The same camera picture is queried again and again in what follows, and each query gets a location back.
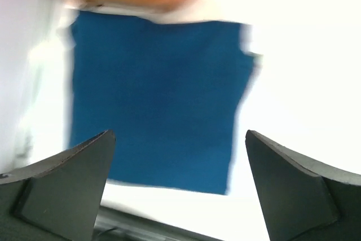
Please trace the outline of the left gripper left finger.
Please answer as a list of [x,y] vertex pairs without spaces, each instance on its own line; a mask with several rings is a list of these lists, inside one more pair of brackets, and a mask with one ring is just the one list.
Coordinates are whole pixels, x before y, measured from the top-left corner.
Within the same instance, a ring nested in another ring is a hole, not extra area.
[[91,240],[115,144],[107,130],[1,174],[1,240]]

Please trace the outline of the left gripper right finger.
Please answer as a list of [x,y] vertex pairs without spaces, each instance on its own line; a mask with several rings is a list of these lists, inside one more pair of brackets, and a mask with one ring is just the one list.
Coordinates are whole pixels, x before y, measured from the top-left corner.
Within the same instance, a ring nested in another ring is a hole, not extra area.
[[245,145],[270,240],[360,240],[360,175],[256,131]]

